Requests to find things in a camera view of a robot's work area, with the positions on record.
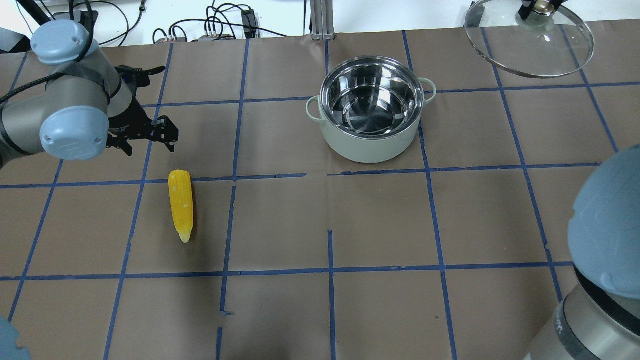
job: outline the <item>robotic arm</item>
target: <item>robotic arm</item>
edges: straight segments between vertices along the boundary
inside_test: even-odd
[[[128,140],[148,139],[170,152],[178,129],[168,117],[149,119],[136,89],[164,67],[143,71],[114,67],[93,40],[86,56],[76,58],[90,39],[72,20],[47,22],[34,33],[38,59],[62,74],[47,82],[43,95],[0,104],[0,168],[9,161],[46,151],[64,160],[88,160],[106,147],[132,154]]]

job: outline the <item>corn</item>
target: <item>corn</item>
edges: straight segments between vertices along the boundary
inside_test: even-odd
[[[174,170],[169,174],[169,201],[175,229],[180,240],[187,243],[193,229],[193,194],[188,172]]]

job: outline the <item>pot lid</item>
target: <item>pot lid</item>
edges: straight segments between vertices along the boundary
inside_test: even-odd
[[[476,51],[503,70],[527,78],[569,75],[589,63],[594,42],[562,2],[480,0],[467,12],[465,29]]]

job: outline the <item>stainless steel pot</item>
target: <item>stainless steel pot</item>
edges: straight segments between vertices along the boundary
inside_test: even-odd
[[[422,83],[431,87],[424,98]],[[360,56],[324,79],[319,96],[307,101],[307,115],[320,123],[324,139],[343,157],[359,163],[395,158],[413,141],[425,105],[436,95],[429,79],[416,78],[396,60]],[[318,103],[321,117],[309,112]]]

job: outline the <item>cable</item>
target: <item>cable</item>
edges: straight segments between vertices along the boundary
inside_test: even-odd
[[[188,42],[187,41],[187,32],[184,31],[184,29],[181,26],[174,26],[173,27],[173,37],[175,37],[176,40],[178,40],[178,35],[175,34],[175,28],[179,28],[182,33],[184,34],[184,42]]]
[[[128,35],[128,33],[129,33],[131,30],[133,30],[133,28],[129,28],[129,18],[127,18],[127,15],[122,11],[122,9],[121,9],[118,5],[116,5],[116,4],[114,4],[114,3],[110,3],[109,1],[103,1],[103,0],[91,1],[91,4],[108,4],[108,5],[111,5],[111,6],[115,7],[115,8],[116,8],[116,9],[117,9],[121,14],[122,14],[122,17],[124,17],[124,21],[127,23],[127,30],[126,30],[125,32],[123,32],[122,34],[118,35],[117,37],[112,38],[111,40],[107,40],[107,41],[105,41],[105,42],[101,42],[101,43],[99,43],[99,44],[98,44],[98,45],[104,45],[104,44],[109,43],[109,42],[112,42],[112,41],[114,41],[114,40],[118,40],[118,39],[119,39],[119,38],[121,38],[121,37],[124,37],[124,38],[122,39],[122,41],[120,42],[120,44],[118,45],[118,46],[121,46],[121,45],[124,43],[124,40],[127,40],[127,35]],[[75,9],[75,8],[77,8],[78,6],[82,6],[82,5],[84,5],[84,3],[75,4],[75,5],[74,5],[74,9]]]
[[[44,10],[47,10],[47,13],[49,13],[49,16],[51,16],[52,19],[56,20],[56,17],[53,16],[51,11],[49,11],[49,8],[47,7],[47,5],[44,5],[44,1],[40,0],[40,4],[42,4],[42,7],[44,7]]]
[[[75,0],[69,0],[69,19],[76,21],[74,17],[74,2]]]
[[[154,36],[153,36],[154,44],[156,43],[156,33],[157,33],[158,31],[160,31],[160,32],[164,35],[164,38],[165,38],[165,39],[167,39],[167,38],[168,38],[168,36],[166,35],[166,32],[164,32],[164,30],[162,30],[162,29],[155,29],[155,30],[154,30]]]
[[[18,11],[20,12],[20,16],[22,16],[22,20],[24,20],[24,23],[27,24],[27,28],[29,28],[29,32],[33,35],[33,30],[31,30],[31,26],[29,26],[29,22],[27,21],[27,18],[24,17],[24,14],[22,13],[22,9],[20,9],[20,4],[18,3],[18,0],[15,0],[15,5],[18,7]]]
[[[25,90],[27,90],[27,89],[33,88],[33,87],[34,87],[34,86],[36,86],[36,85],[40,85],[40,84],[46,83],[47,81],[51,81],[51,80],[55,80],[55,79],[59,79],[59,78],[61,78],[63,75],[64,75],[64,74],[63,74],[63,73],[61,73],[61,72],[56,72],[55,74],[51,74],[51,75],[49,75],[49,76],[45,76],[45,77],[44,77],[44,78],[42,78],[42,79],[37,79],[37,80],[32,81],[32,82],[30,82],[30,83],[28,83],[28,84],[22,85],[22,86],[20,86],[19,88],[14,89],[13,91],[9,92],[9,93],[8,93],[8,94],[6,94],[5,96],[0,97],[0,104],[4,103],[5,101],[7,101],[7,100],[11,99],[12,97],[14,97],[14,96],[18,95],[19,93],[21,93],[21,92],[23,92],[23,91],[25,91]]]
[[[178,24],[182,24],[183,22],[187,22],[187,21],[204,21],[204,22],[211,21],[211,22],[215,22],[215,23],[218,23],[218,24],[223,23],[223,22],[222,22],[222,21],[220,21],[220,20],[209,20],[209,19],[184,19],[184,20],[180,20],[180,21],[174,22],[174,23],[171,25],[171,28],[172,28],[172,27],[174,27],[174,26],[176,26],[176,25],[178,25]],[[224,24],[225,24],[225,25],[229,25],[229,26],[240,26],[240,27],[245,28],[245,29],[261,30],[261,31],[265,31],[265,32],[270,33],[270,34],[278,35],[278,36],[280,36],[280,37],[288,37],[288,36],[287,36],[287,35],[285,35],[285,34],[277,33],[277,32],[275,32],[275,31],[267,30],[267,29],[264,29],[264,28],[258,28],[257,26],[244,25],[244,24],[232,24],[232,23],[230,23],[230,22],[224,22]]]

